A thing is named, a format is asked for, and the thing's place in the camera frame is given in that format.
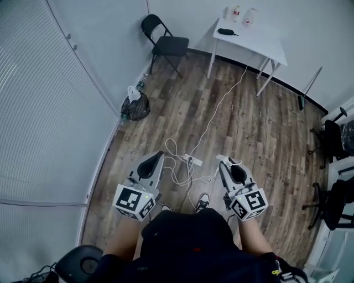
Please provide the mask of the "white table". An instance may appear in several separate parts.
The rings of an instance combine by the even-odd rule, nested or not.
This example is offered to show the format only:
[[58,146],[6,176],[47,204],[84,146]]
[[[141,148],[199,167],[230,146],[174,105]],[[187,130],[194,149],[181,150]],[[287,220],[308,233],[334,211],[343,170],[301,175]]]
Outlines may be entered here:
[[[238,36],[221,35],[217,32],[219,28],[232,29],[236,34],[238,34]],[[262,63],[262,67],[257,75],[257,78],[260,78],[265,67],[269,63],[271,64],[272,72],[270,73],[266,82],[257,92],[257,97],[260,96],[260,94],[263,92],[263,90],[273,78],[274,74],[278,71],[278,69],[281,66],[288,65],[280,39],[274,33],[262,31],[257,28],[245,28],[240,23],[230,22],[225,20],[223,17],[220,17],[216,22],[216,27],[212,34],[212,37],[214,38],[215,43],[209,63],[207,78],[209,78],[211,75],[211,70],[215,61],[218,43],[221,41],[245,48],[265,57],[265,61],[264,63]]]

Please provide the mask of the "person's right sneaker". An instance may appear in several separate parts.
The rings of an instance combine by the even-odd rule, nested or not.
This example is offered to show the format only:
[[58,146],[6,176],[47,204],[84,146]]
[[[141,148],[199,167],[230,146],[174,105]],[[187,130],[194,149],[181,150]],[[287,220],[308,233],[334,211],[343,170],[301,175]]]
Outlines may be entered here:
[[210,204],[210,197],[207,193],[202,193],[197,202],[197,206],[195,208],[195,213],[199,213],[205,208],[208,208]]

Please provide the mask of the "black padded chair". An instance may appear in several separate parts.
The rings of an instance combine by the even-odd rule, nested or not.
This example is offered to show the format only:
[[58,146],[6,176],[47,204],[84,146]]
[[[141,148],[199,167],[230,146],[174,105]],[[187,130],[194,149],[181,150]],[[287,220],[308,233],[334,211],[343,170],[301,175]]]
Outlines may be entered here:
[[103,251],[93,245],[80,245],[65,254],[55,272],[66,283],[85,283],[98,267]]

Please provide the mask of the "white plastic bag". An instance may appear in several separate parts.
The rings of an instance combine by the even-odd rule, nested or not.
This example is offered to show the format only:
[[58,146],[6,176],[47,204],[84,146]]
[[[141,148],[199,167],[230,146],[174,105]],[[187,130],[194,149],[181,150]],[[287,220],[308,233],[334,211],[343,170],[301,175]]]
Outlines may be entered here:
[[134,86],[128,86],[127,96],[130,102],[137,101],[141,97],[141,93]]

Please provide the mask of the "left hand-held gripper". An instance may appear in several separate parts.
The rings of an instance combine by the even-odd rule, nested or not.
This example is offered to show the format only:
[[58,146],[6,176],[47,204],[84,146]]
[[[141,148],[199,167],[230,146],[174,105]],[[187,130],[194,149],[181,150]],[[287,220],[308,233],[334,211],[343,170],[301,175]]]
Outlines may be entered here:
[[123,184],[118,184],[112,206],[124,216],[142,221],[160,197],[165,154],[156,151],[137,160]]

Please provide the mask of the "plastic-wrapped black chair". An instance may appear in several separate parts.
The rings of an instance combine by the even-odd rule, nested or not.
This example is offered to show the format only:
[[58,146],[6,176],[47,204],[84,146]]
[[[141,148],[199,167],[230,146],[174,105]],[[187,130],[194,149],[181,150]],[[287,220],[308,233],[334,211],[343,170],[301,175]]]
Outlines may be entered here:
[[354,120],[341,124],[340,131],[344,151],[354,156]]

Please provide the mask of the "black rubbish bag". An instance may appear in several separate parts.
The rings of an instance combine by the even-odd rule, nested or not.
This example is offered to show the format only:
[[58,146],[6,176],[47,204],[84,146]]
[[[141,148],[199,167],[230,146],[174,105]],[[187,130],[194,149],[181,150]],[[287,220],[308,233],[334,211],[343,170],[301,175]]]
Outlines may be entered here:
[[121,116],[129,120],[141,120],[150,113],[150,103],[147,95],[139,91],[140,98],[130,101],[127,97],[121,108]]

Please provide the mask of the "white power strip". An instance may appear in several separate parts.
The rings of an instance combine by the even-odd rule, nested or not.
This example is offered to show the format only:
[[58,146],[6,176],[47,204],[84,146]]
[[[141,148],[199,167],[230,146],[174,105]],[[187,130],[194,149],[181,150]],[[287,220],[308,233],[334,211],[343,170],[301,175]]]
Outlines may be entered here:
[[183,159],[191,165],[196,165],[196,166],[202,166],[202,161],[189,155],[189,154],[184,154]]

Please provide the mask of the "grey-handled green broom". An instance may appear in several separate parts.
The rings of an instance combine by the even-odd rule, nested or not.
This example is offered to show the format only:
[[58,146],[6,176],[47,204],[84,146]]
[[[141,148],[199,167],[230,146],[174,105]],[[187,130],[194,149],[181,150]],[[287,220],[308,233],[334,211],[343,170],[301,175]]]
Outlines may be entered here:
[[314,77],[309,81],[309,83],[305,86],[304,90],[303,90],[303,94],[298,96],[298,102],[299,102],[299,110],[302,111],[304,109],[305,106],[305,98],[308,94],[308,92],[310,91],[310,89],[312,88],[314,82],[316,81],[317,77],[319,76],[319,74],[322,71],[322,66],[317,70],[317,72],[315,73]]

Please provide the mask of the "black folding chair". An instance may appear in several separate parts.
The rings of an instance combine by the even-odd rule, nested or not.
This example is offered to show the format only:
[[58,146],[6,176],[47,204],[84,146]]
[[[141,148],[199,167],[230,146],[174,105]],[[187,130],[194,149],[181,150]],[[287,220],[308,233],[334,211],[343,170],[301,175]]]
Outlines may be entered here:
[[[162,25],[165,29],[164,35],[161,36],[157,41],[152,38],[153,31]],[[141,23],[141,29],[148,40],[153,44],[152,48],[152,60],[150,64],[149,74],[152,74],[153,65],[159,56],[162,56],[169,65],[174,69],[174,71],[182,77],[181,73],[178,71],[178,65],[174,65],[170,61],[170,57],[182,58],[187,55],[187,50],[189,46],[189,39],[183,37],[173,36],[166,25],[161,21],[161,19],[155,14],[149,14],[146,16]]]

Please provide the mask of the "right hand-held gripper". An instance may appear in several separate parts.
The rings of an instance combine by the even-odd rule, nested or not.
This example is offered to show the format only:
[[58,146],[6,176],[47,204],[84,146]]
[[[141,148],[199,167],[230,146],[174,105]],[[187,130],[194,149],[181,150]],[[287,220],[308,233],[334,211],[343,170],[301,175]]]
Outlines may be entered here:
[[[268,201],[263,188],[253,181],[250,169],[241,160],[229,159],[229,167],[221,161],[218,171],[226,194],[226,207],[231,215],[240,221],[246,221],[260,215],[268,207]],[[236,189],[236,184],[248,184]]]

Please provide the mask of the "person's right forearm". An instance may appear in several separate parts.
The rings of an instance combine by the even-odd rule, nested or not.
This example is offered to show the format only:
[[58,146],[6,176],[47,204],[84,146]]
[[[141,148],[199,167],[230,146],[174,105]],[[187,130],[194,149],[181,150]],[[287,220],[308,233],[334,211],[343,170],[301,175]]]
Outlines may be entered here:
[[243,251],[255,256],[273,252],[255,218],[238,220],[238,229]]

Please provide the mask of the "person's black shirt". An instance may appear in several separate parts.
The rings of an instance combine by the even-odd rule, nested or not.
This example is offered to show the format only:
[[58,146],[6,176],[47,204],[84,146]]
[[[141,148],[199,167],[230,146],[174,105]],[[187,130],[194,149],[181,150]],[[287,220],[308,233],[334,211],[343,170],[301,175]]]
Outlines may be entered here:
[[208,207],[194,214],[161,211],[140,227],[132,261],[103,255],[86,283],[309,283],[274,252],[237,247],[226,220]]

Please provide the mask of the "person's left forearm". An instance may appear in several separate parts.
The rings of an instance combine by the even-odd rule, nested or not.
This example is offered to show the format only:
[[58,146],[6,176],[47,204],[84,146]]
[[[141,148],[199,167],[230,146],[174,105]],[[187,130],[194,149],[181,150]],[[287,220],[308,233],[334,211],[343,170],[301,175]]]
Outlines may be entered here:
[[132,261],[138,243],[140,225],[141,222],[123,216],[103,254],[115,255],[126,261]]

